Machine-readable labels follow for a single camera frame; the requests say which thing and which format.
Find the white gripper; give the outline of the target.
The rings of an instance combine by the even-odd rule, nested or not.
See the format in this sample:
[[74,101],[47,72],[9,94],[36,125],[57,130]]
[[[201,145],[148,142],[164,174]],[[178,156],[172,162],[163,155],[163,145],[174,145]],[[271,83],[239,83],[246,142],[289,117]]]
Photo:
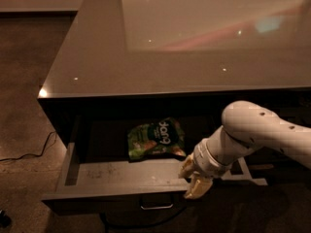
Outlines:
[[193,155],[188,155],[180,168],[180,179],[190,177],[190,187],[184,195],[186,199],[201,198],[212,187],[212,179],[222,177],[231,168],[231,164],[223,165],[212,156],[207,142],[207,138],[201,140],[194,147]]

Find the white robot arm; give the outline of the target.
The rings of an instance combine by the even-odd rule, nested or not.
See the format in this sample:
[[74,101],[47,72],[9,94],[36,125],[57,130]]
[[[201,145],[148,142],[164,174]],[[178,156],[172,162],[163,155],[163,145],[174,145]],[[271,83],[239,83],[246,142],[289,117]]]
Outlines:
[[262,148],[311,168],[310,128],[285,121],[252,102],[230,103],[223,110],[222,125],[194,147],[180,169],[179,176],[190,179],[185,197],[202,197],[236,160]]

